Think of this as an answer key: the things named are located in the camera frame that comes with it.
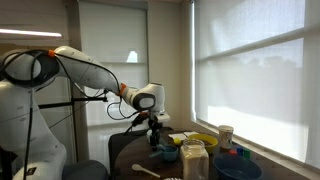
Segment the cup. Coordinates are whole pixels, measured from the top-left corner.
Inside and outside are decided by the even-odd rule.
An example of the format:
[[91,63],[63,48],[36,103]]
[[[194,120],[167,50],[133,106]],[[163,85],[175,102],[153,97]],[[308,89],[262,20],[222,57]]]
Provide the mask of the cup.
[[220,147],[224,149],[231,149],[233,127],[227,126],[227,125],[221,125],[218,127],[218,129],[219,129]]
[[153,158],[158,155],[162,155],[163,160],[172,162],[175,161],[178,157],[178,148],[172,145],[165,145],[160,147],[160,151],[157,151],[151,154],[149,157]]

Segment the bowl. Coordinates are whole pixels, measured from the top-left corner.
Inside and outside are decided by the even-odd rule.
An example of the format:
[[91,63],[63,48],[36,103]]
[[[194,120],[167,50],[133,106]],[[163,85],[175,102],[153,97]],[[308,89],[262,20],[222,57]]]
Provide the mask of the bowl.
[[223,153],[215,155],[213,164],[219,179],[224,180],[258,180],[262,178],[261,168],[243,156]]
[[198,139],[204,142],[208,154],[212,154],[213,148],[218,144],[218,140],[208,134],[191,134],[188,136],[188,139]]

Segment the glass jar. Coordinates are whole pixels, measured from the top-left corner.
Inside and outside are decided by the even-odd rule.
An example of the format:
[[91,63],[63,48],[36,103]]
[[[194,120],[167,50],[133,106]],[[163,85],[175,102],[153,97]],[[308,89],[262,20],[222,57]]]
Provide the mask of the glass jar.
[[208,180],[209,155],[200,140],[184,140],[180,149],[183,180]]

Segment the green object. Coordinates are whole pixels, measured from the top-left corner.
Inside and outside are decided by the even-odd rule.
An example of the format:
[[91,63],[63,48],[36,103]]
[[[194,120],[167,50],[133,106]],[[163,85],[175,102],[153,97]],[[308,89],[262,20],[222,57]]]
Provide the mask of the green object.
[[250,150],[249,149],[243,149],[243,157],[250,159]]

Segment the yellow bowl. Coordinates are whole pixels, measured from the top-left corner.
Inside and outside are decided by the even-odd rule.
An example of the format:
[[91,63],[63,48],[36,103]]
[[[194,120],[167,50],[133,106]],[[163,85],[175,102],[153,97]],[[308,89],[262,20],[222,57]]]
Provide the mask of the yellow bowl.
[[191,134],[188,136],[188,139],[197,139],[204,142],[208,154],[212,154],[213,148],[218,144],[218,140],[215,137],[207,134]]

